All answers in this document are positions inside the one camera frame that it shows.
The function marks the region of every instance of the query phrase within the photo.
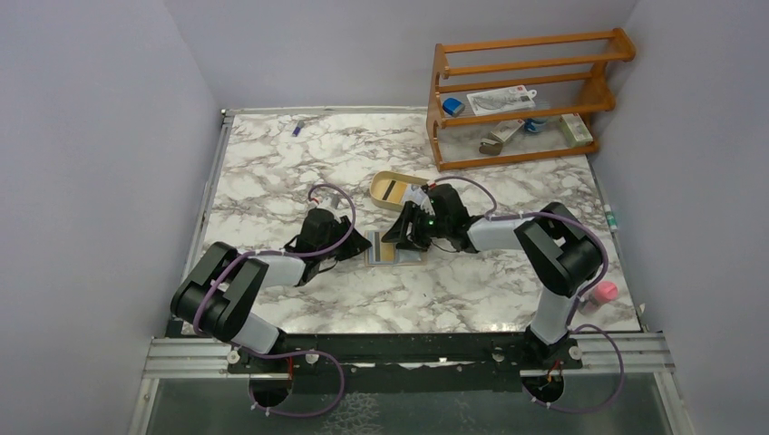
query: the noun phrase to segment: white box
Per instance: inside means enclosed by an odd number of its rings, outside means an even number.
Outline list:
[[[509,88],[492,89],[491,91],[474,92],[467,94],[467,101],[476,115],[492,115],[505,111],[519,111],[534,107],[533,98],[537,96],[537,90],[526,89],[526,86],[518,85]]]
[[[512,135],[523,127],[523,120],[502,121],[489,132],[489,138],[507,144]]]

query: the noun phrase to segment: white marble surface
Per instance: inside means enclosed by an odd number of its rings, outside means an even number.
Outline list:
[[[298,120],[306,126],[294,138],[291,131]],[[204,247],[217,240],[243,250],[282,247],[301,227],[307,190],[324,181],[353,196],[361,233],[390,227],[398,214],[372,204],[369,183],[386,169],[438,177],[424,124],[419,113],[238,115]],[[638,330],[584,157],[453,173],[485,185],[501,212],[538,210],[552,200],[566,204],[606,244],[608,279],[620,289],[620,298],[589,320],[609,330]],[[471,214],[490,206],[478,189],[452,184]],[[442,246],[449,245],[443,241]],[[522,331],[533,317],[539,292],[522,252],[471,255],[431,249],[425,266],[366,267],[358,256],[303,287],[262,290],[253,312],[290,333]],[[585,320],[578,315],[575,324]]]

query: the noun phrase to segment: cardboard box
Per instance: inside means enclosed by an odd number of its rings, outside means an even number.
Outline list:
[[[593,135],[578,113],[560,115],[559,126],[569,142],[569,148],[583,147],[593,141]]]
[[[501,142],[503,145],[507,144],[512,139],[512,135],[523,127],[523,124],[523,120],[502,121],[494,127],[494,130],[489,132],[487,137]]]

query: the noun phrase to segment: white wall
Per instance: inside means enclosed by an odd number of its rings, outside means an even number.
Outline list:
[[[636,1],[165,3],[217,103],[244,108],[424,106],[437,43],[609,30]]]
[[[123,433],[220,116],[160,0],[0,5],[0,432]]]
[[[766,431],[769,3],[641,0],[594,159],[699,435]]]

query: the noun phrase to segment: wooden rack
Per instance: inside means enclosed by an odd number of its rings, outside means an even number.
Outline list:
[[[483,50],[529,47],[546,44],[569,44],[597,40],[608,41],[607,48],[605,49],[604,53],[556,59],[544,59],[538,61],[496,63],[490,65],[462,67],[452,67],[449,64],[448,58],[446,57],[446,54],[451,53],[477,52]],[[592,113],[596,111],[611,111],[615,106],[614,95],[611,93],[606,83],[607,63],[612,61],[629,62],[633,60],[635,56],[635,46],[630,41],[630,38],[628,38],[628,36],[625,34],[625,31],[619,28],[608,32],[595,32],[589,34],[564,34],[556,36],[542,36],[537,38],[493,41],[487,43],[460,43],[456,45],[443,45],[441,43],[437,44],[435,46],[435,56],[433,59],[433,74],[430,80],[430,100],[427,107],[427,132],[428,136],[430,137],[430,144],[433,148],[435,164],[437,165],[438,170],[478,168],[483,166],[500,165],[526,160],[553,159],[557,157],[586,154],[597,151],[599,149],[599,144],[598,141],[595,140],[589,145],[565,150],[549,150],[511,156],[445,162],[441,156],[441,150],[438,147],[438,129],[470,124],[482,124],[486,122],[500,122],[526,118],[558,116],[566,113],[579,113],[582,117],[582,120],[585,121],[585,124],[590,129],[590,117]],[[507,71],[527,70],[532,68],[548,68],[588,63],[592,63],[592,67],[589,69],[589,71],[586,72],[527,77],[522,79],[501,80],[496,82],[441,85],[441,79],[445,80],[455,76],[499,73]],[[572,105],[568,106],[552,107],[547,110],[539,111],[515,111],[483,116],[463,115],[460,118],[447,118],[443,112],[443,109],[441,108],[442,93],[486,91],[490,89],[505,88],[516,85],[530,86],[543,83],[574,81],[582,81],[583,83],[578,98]]]

